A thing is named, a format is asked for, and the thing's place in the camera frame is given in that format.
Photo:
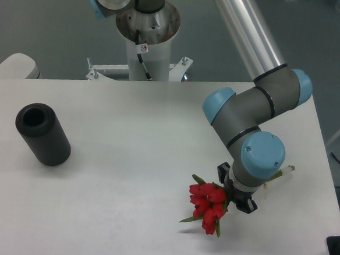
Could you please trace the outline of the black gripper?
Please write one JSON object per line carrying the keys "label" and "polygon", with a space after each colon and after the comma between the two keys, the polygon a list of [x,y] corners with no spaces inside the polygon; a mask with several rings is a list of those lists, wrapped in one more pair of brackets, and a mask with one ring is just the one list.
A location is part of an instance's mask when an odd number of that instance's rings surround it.
{"label": "black gripper", "polygon": [[228,162],[224,162],[217,167],[218,179],[228,190],[236,208],[244,213],[252,213],[257,210],[257,204],[251,198],[256,192],[256,187],[248,187],[239,182],[236,178],[233,168]]}

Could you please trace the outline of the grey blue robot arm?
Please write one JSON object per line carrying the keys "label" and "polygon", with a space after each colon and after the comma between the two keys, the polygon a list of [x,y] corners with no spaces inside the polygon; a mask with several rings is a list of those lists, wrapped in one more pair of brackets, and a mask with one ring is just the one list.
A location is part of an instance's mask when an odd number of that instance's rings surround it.
{"label": "grey blue robot arm", "polygon": [[[98,17],[114,16],[127,41],[130,80],[164,82],[174,73],[168,43],[180,16],[167,0],[89,0]],[[222,88],[203,102],[203,112],[233,163],[218,166],[228,197],[247,214],[256,210],[252,195],[276,174],[285,159],[282,141],[260,125],[302,105],[312,95],[305,72],[283,60],[255,0],[214,0],[254,86],[236,94]]]}

